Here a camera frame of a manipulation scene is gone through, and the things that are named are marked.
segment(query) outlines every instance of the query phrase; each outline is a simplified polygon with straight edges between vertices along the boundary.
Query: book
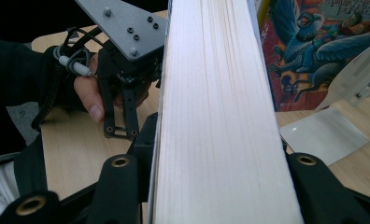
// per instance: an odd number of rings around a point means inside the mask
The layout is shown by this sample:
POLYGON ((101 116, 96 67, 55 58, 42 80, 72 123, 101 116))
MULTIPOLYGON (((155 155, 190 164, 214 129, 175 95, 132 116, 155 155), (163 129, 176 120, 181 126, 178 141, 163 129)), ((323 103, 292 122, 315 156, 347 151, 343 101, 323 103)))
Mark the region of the book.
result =
POLYGON ((370 47, 370 0, 271 0, 261 39, 275 110, 315 109, 370 47))
POLYGON ((254 2, 170 1, 167 27, 148 223, 303 223, 254 2))

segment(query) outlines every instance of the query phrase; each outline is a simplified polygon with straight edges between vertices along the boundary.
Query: illustrated book cover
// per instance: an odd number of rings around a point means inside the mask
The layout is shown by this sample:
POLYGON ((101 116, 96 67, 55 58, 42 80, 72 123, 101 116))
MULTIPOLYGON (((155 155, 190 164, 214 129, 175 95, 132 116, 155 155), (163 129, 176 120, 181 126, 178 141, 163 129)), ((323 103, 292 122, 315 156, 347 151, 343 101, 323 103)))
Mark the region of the illustrated book cover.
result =
POLYGON ((275 110, 315 109, 370 47, 370 0, 271 0, 261 39, 275 110))

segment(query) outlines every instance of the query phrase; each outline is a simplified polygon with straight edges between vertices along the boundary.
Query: book stand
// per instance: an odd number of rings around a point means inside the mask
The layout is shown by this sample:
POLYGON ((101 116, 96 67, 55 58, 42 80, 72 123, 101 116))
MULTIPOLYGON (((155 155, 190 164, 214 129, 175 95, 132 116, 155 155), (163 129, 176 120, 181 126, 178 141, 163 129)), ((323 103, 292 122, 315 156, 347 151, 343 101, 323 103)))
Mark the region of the book stand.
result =
MULTIPOLYGON (((370 48, 353 59, 333 80, 328 95, 316 108, 320 110, 339 100, 352 106, 362 106, 370 97, 370 48)), ((281 127, 280 134, 295 152, 320 158, 326 165, 339 161, 370 143, 337 109, 330 107, 281 127)))

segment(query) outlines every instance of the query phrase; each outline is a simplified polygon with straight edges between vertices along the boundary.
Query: sleeve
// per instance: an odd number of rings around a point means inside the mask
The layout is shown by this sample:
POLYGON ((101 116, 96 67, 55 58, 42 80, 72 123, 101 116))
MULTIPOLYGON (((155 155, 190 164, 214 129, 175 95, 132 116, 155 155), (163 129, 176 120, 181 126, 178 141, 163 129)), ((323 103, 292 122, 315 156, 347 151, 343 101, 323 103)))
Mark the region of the sleeve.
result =
MULTIPOLYGON (((56 69, 54 48, 39 53, 21 43, 0 40, 0 106, 44 103, 56 69)), ((84 110, 75 93, 74 80, 75 76, 71 76, 61 84, 56 102, 84 110)))

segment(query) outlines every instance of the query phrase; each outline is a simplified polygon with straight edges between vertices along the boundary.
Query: metal bracket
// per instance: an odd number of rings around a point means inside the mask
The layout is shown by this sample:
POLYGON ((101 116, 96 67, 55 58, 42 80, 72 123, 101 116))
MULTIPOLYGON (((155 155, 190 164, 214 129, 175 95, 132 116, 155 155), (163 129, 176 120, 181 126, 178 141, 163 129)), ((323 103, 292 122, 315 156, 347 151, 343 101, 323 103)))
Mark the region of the metal bracket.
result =
POLYGON ((129 61, 164 46, 166 19, 118 0, 76 0, 129 61))

